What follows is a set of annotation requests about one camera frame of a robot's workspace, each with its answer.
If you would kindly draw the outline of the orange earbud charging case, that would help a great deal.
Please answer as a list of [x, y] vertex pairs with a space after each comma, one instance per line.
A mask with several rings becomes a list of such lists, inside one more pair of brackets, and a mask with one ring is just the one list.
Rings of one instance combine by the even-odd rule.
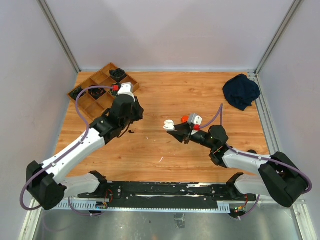
[[189, 119], [189, 116], [188, 116], [188, 115], [185, 115], [185, 116], [183, 116], [183, 117], [181, 118], [181, 122], [182, 122], [182, 123], [186, 123], [186, 122], [188, 121], [188, 119]]

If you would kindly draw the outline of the white charging case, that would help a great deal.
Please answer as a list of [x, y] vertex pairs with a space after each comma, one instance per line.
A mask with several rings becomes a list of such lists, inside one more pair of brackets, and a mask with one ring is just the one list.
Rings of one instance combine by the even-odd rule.
[[166, 130], [166, 131], [174, 131], [175, 130], [175, 124], [174, 124], [174, 121], [173, 120], [165, 120], [164, 121], [164, 126], [163, 128]]

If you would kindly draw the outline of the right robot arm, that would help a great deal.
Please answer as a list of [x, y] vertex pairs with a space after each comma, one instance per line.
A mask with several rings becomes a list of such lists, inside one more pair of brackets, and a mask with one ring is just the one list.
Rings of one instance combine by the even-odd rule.
[[222, 125], [213, 125], [205, 132], [193, 123], [174, 124], [166, 120], [163, 128], [180, 143], [194, 142], [208, 148], [216, 166], [249, 173], [239, 173], [231, 179], [226, 193], [232, 200], [245, 194], [264, 195], [289, 208], [312, 188], [310, 179], [284, 153], [260, 155], [229, 146], [229, 137]]

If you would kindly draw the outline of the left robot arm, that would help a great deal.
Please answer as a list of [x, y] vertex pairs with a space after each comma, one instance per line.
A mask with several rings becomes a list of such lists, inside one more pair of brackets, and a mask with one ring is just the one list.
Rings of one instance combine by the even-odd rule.
[[96, 118], [68, 147], [42, 163], [31, 162], [26, 168], [26, 184], [23, 189], [44, 210], [53, 209], [64, 198], [85, 192], [90, 192], [96, 198], [103, 197], [107, 193], [107, 185], [94, 174], [84, 175], [84, 183], [76, 191], [66, 176], [90, 154], [113, 139], [121, 138], [131, 124], [143, 119], [143, 113], [144, 109], [137, 96], [119, 95], [111, 108]]

